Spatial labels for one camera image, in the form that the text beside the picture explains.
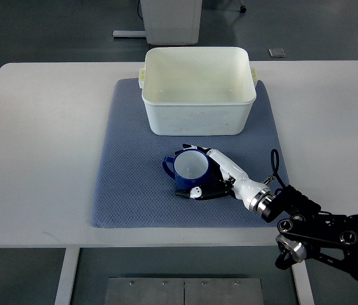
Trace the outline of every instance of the metal plate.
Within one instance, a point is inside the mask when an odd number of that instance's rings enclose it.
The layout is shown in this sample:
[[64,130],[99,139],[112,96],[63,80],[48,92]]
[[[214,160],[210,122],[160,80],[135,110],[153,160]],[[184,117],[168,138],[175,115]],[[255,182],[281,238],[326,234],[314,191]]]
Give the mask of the metal plate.
[[109,278],[105,305],[263,305],[259,278]]
[[105,305],[183,305],[182,278],[109,278]]
[[187,278],[185,305],[263,305],[259,278]]
[[285,58],[286,54],[285,51],[282,48],[274,48],[274,49],[268,49],[269,55],[272,58]]

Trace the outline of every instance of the white plastic bin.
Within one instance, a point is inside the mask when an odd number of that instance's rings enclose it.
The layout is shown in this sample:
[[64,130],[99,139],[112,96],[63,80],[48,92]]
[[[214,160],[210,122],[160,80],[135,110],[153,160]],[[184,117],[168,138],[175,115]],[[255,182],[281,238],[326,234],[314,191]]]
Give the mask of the white plastic bin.
[[155,48],[139,85],[157,135],[235,135],[256,98],[249,57],[235,47]]

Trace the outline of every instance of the screw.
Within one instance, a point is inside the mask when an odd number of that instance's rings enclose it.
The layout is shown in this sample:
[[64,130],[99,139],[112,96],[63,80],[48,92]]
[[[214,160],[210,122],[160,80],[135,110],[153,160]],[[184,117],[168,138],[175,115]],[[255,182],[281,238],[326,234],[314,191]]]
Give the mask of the screw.
[[288,232],[292,229],[293,222],[291,222],[289,219],[281,220],[278,224],[278,230],[281,232]]

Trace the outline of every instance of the mug handle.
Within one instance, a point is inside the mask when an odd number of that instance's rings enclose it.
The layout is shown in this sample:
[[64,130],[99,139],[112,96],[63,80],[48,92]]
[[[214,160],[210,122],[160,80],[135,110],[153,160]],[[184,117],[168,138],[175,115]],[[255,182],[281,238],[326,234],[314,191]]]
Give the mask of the mug handle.
[[171,163],[173,165],[173,162],[174,158],[165,157],[165,159],[162,161],[162,166],[165,172],[174,179],[174,172],[172,172],[172,170],[167,166],[167,163]]

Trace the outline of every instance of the black cable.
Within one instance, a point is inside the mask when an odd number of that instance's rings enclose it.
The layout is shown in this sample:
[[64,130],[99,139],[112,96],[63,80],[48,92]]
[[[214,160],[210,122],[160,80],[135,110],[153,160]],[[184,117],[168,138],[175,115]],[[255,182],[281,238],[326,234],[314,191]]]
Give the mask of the black cable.
[[282,179],[279,177],[278,170],[279,170],[279,152],[276,148],[272,149],[270,152],[270,164],[273,170],[273,176],[278,180],[280,186],[284,189],[286,185],[283,183]]
[[136,7],[136,12],[137,12],[139,18],[143,20],[143,17],[139,14],[139,5],[140,5],[140,3],[141,3],[141,0],[138,1],[138,5]]

